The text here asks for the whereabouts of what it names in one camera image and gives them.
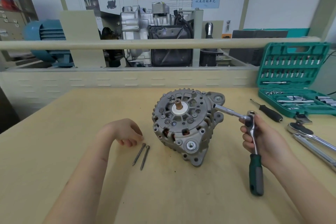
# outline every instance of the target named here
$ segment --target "black screwdriver handle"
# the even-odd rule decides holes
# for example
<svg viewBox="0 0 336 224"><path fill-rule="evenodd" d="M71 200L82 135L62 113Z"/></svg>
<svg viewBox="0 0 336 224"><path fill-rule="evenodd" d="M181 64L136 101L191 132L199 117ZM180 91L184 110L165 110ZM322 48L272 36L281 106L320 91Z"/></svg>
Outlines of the black screwdriver handle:
<svg viewBox="0 0 336 224"><path fill-rule="evenodd" d="M281 122L284 118L276 111L268 108L266 105L260 105L259 110L266 114L269 118L275 122Z"/></svg>

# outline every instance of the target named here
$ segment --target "blue electric motor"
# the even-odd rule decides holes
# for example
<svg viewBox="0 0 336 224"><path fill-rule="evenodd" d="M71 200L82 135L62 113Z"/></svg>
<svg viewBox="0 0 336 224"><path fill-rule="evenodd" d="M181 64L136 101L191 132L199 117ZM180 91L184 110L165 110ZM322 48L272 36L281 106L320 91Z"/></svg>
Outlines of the blue electric motor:
<svg viewBox="0 0 336 224"><path fill-rule="evenodd" d="M27 41L66 40L60 20L32 21L23 30ZM38 59L55 67L73 67L70 50L31 50Z"/></svg>

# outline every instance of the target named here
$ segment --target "green handle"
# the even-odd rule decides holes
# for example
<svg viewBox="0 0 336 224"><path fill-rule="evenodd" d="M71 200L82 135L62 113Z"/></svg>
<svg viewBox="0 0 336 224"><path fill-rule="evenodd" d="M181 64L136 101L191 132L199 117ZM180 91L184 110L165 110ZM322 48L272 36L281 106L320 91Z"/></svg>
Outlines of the green handle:
<svg viewBox="0 0 336 224"><path fill-rule="evenodd" d="M255 196L262 196L264 194L264 178L263 168L261 166L261 156L251 154L250 158L250 191Z"/></svg>

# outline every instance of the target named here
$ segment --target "wire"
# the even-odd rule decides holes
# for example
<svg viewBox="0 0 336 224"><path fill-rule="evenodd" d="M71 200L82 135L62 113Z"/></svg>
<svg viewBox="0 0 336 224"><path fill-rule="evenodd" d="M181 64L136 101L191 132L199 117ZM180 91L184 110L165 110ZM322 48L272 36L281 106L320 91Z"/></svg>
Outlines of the wire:
<svg viewBox="0 0 336 224"><path fill-rule="evenodd" d="M324 63L327 61L327 59L329 59L330 56L334 56L334 55L332 55L332 54L335 53L335 52L336 52L336 51L331 52L331 53L328 55L328 57L323 61L322 64L324 64Z"/></svg>

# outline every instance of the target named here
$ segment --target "screwdriver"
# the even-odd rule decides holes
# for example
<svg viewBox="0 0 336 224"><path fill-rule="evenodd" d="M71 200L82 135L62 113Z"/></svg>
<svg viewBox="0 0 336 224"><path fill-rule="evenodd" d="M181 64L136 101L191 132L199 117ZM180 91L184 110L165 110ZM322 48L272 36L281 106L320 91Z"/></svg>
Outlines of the screwdriver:
<svg viewBox="0 0 336 224"><path fill-rule="evenodd" d="M266 114L269 118L271 118L275 122L281 122L284 119L279 113L268 108L266 105L261 105L255 102L253 99L250 100L259 105L259 110L262 111L264 114Z"/></svg>

